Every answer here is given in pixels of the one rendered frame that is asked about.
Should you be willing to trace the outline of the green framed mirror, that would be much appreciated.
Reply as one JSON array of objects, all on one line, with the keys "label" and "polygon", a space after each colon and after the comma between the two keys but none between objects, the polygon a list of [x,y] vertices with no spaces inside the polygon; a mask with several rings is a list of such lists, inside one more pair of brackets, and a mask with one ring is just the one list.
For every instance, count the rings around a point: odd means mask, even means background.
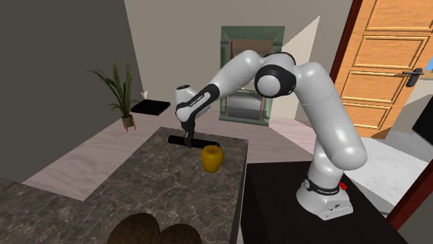
[{"label": "green framed mirror", "polygon": [[[245,50],[260,56],[281,50],[283,26],[223,26],[221,28],[221,66]],[[219,100],[222,121],[267,126],[273,100],[260,96],[254,82]]]}]

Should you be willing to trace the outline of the large brown round object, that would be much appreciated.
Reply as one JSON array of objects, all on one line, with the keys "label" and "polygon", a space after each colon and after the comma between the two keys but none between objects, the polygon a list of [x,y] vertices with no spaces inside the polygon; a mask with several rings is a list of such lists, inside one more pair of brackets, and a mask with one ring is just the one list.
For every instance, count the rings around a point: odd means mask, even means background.
[{"label": "large brown round object", "polygon": [[135,213],[112,230],[107,244],[155,244],[160,234],[157,220],[148,213]]}]

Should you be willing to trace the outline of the wooden panel door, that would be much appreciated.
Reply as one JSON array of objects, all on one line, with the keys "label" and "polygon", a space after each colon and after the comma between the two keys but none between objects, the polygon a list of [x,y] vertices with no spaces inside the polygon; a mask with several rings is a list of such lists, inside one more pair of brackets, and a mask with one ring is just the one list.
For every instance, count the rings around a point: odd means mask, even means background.
[{"label": "wooden panel door", "polygon": [[433,55],[433,0],[363,0],[335,86],[362,137],[385,139]]}]

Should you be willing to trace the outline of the potted green plant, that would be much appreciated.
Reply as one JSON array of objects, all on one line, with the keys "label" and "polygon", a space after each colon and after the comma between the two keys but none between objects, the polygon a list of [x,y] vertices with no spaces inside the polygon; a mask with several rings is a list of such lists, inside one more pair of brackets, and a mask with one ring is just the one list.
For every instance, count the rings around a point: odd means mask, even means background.
[{"label": "potted green plant", "polygon": [[132,100],[130,96],[130,88],[133,78],[133,71],[130,69],[126,62],[126,80],[121,84],[119,78],[119,71],[116,64],[113,64],[112,72],[113,79],[109,78],[107,74],[100,70],[90,70],[90,72],[96,74],[112,91],[117,103],[110,103],[111,110],[119,109],[122,113],[121,122],[124,129],[128,132],[128,129],[133,127],[136,129],[135,120],[131,114],[132,103],[138,103],[137,100]]}]

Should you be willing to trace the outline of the black flat panel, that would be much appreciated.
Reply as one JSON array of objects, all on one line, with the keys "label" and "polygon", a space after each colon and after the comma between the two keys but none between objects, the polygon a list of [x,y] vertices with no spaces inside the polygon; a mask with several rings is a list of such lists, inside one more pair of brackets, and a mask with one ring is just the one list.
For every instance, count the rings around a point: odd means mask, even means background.
[{"label": "black flat panel", "polygon": [[412,130],[433,146],[433,97],[421,112]]}]

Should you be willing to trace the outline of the black flat box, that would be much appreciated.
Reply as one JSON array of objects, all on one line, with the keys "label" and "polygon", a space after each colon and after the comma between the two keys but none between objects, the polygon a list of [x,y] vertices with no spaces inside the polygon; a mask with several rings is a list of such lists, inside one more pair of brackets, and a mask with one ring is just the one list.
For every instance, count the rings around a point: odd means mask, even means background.
[{"label": "black flat box", "polygon": [[134,105],[131,108],[131,112],[159,116],[170,105],[171,103],[167,101],[154,101],[154,100],[144,99],[143,101]]}]

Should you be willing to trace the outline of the small brown round object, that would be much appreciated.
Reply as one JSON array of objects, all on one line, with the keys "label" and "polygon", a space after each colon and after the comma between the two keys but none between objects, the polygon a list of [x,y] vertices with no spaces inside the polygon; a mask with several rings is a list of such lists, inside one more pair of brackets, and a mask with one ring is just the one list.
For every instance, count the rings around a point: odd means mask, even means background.
[{"label": "small brown round object", "polygon": [[200,234],[187,224],[175,224],[164,229],[155,244],[203,244]]}]

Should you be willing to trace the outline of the dark robot stand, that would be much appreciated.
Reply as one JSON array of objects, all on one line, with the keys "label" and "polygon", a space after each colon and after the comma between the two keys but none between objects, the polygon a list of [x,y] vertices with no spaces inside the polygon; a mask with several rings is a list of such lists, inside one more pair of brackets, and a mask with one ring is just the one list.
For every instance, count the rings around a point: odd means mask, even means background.
[{"label": "dark robot stand", "polygon": [[296,192],[309,165],[247,165],[241,213],[244,244],[408,244],[347,176],[342,182],[354,207],[351,214],[321,220],[303,209]]}]

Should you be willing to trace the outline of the yellow apple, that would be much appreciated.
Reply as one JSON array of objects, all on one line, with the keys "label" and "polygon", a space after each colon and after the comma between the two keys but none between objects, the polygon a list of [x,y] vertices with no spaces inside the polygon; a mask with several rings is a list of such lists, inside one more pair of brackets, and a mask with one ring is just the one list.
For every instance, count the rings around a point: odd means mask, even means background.
[{"label": "yellow apple", "polygon": [[224,153],[218,146],[208,145],[201,151],[201,163],[207,173],[216,173],[223,162]]}]

